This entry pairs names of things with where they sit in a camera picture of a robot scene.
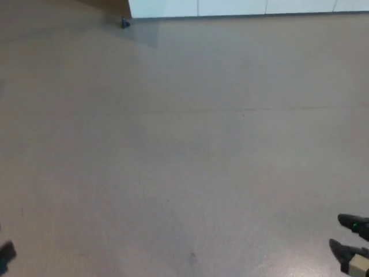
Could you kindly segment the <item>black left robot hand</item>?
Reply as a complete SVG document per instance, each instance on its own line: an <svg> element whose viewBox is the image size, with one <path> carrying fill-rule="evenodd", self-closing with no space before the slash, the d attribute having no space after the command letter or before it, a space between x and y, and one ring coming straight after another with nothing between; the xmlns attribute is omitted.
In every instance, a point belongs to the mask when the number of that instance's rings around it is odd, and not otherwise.
<svg viewBox="0 0 369 277"><path fill-rule="evenodd" d="M1 273L7 271L7 266L17 257L17 252L15 250L12 241L5 242L1 246Z"/></svg>

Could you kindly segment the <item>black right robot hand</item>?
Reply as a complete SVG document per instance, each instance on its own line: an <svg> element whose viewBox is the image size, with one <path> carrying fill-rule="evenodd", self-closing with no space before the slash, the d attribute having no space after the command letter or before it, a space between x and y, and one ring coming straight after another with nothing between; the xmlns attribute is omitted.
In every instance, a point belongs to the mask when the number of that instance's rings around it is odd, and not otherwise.
<svg viewBox="0 0 369 277"><path fill-rule="evenodd" d="M368 242L368 218L351 214L338 214L338 222ZM330 249L340 263L341 272L348 276L368 277L368 248L343 245L329 239Z"/></svg>

